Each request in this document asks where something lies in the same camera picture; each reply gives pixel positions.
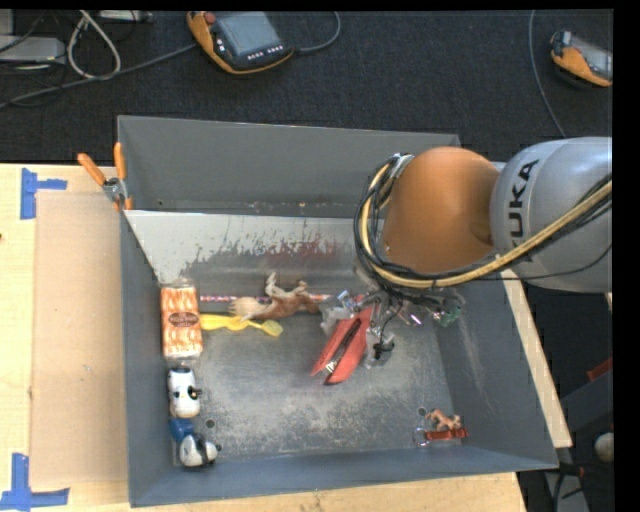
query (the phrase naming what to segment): dark floor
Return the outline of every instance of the dark floor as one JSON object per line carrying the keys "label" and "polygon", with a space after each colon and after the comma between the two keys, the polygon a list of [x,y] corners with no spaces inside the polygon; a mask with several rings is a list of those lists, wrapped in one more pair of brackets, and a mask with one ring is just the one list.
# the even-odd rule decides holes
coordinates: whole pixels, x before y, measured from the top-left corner
{"label": "dark floor", "polygon": [[[15,13],[15,34],[33,28],[32,35],[65,44],[80,19],[74,10]],[[571,30],[612,52],[613,9],[340,12],[332,45],[247,76],[221,71],[194,45],[185,12],[153,14],[152,23],[101,21],[127,70],[111,80],[79,84],[68,66],[25,72],[1,65],[0,161],[75,163],[87,152],[111,165],[121,114],[455,133],[495,162],[538,142],[612,136],[613,87],[561,79],[549,40]],[[331,12],[272,14],[296,47],[319,45],[337,27]],[[134,70],[177,49],[184,51]],[[75,56],[87,72],[112,69],[91,29]],[[43,88],[49,92],[38,94]],[[563,399],[612,356],[612,316],[604,296],[526,288]],[[591,512],[614,509],[612,466],[591,466],[595,438],[612,426],[611,414],[574,432],[574,461],[593,468],[583,482]],[[529,512],[551,511],[544,475],[519,476]]]}

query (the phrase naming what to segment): device screen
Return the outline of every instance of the device screen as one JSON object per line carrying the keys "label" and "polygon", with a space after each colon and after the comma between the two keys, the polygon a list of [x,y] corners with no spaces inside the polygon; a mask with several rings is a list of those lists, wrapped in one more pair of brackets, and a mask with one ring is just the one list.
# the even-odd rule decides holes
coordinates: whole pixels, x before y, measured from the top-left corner
{"label": "device screen", "polygon": [[263,12],[220,16],[218,25],[236,55],[280,44],[280,38]]}

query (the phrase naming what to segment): orange handheld device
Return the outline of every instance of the orange handheld device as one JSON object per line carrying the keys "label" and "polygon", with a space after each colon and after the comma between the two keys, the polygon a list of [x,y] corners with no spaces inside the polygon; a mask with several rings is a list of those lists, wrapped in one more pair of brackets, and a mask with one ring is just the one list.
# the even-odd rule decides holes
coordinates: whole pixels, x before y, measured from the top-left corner
{"label": "orange handheld device", "polygon": [[551,58],[562,70],[598,85],[613,84],[613,53],[560,30],[551,37]]}
{"label": "orange handheld device", "polygon": [[264,71],[294,53],[261,11],[189,11],[187,25],[207,55],[228,73]]}

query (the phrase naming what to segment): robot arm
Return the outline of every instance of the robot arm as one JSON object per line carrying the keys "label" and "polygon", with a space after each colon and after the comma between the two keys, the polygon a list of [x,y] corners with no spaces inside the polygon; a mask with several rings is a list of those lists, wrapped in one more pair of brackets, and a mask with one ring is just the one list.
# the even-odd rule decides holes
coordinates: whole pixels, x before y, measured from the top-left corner
{"label": "robot arm", "polygon": [[389,357],[389,318],[446,326],[464,305],[456,287],[506,269],[541,287],[610,293],[611,176],[606,137],[544,142],[504,165],[454,147],[393,155],[354,216],[355,271],[369,290],[358,308],[375,303],[361,364]]}

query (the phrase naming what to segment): gray bin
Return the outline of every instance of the gray bin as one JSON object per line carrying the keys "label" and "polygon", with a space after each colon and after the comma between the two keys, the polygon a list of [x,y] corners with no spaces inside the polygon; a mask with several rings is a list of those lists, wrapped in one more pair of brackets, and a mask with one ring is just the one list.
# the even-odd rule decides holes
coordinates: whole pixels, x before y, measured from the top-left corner
{"label": "gray bin", "polygon": [[[182,467],[168,428],[160,284],[189,277],[200,295],[261,295],[275,271],[284,288],[303,278],[313,293],[364,292],[352,216],[368,178],[393,153],[459,140],[132,116],[118,119],[118,139],[136,208],[121,218],[132,506],[557,467],[500,281],[461,286],[466,306],[448,327],[393,320],[390,361],[334,386],[310,376],[327,341],[320,315],[283,319],[277,339],[203,332],[194,424],[222,451],[212,466]],[[417,447],[421,407],[461,415],[469,436]]]}

